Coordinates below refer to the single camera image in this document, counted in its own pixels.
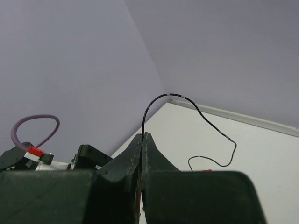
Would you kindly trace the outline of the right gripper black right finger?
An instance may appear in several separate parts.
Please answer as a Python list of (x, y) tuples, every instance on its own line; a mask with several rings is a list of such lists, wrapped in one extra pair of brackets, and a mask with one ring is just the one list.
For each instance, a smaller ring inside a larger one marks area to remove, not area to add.
[(142, 200), (149, 224), (264, 224), (256, 189), (236, 171), (180, 171), (150, 133), (142, 142)]

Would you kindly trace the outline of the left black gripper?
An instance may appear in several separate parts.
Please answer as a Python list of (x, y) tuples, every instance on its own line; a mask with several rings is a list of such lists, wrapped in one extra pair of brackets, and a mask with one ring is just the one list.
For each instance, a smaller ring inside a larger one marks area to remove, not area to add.
[(113, 159), (91, 145), (80, 145), (78, 152), (71, 161), (70, 169), (96, 170), (108, 164)]

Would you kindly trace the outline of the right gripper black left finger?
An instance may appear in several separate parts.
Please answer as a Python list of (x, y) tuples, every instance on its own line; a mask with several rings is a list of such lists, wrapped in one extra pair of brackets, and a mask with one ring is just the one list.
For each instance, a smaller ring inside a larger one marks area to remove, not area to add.
[(136, 224), (142, 136), (105, 166), (0, 171), (3, 224)]

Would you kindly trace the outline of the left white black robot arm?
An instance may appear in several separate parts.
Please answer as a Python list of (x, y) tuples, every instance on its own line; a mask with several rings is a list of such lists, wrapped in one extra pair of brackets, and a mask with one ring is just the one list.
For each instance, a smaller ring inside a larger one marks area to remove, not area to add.
[(97, 170), (113, 159), (90, 145), (80, 145), (70, 163), (54, 161), (52, 153), (46, 153), (25, 142), (25, 150), (14, 147), (0, 156), (0, 170), (55, 171), (73, 169)]

